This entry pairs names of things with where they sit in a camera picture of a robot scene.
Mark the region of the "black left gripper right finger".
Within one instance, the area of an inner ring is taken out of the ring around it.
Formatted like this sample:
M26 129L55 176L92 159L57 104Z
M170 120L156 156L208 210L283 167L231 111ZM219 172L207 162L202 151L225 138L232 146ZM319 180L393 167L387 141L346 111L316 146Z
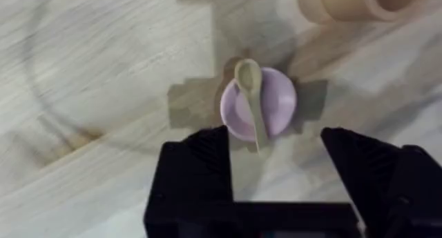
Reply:
M441 236L441 165L423 148L344 128L320 136L369 237Z

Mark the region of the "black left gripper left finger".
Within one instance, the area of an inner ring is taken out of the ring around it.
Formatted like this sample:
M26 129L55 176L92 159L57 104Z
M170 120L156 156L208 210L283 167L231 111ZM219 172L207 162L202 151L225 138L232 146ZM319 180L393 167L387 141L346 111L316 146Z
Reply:
M233 237L212 203L233 200L226 126L199 130L160 150L144 212L148 237Z

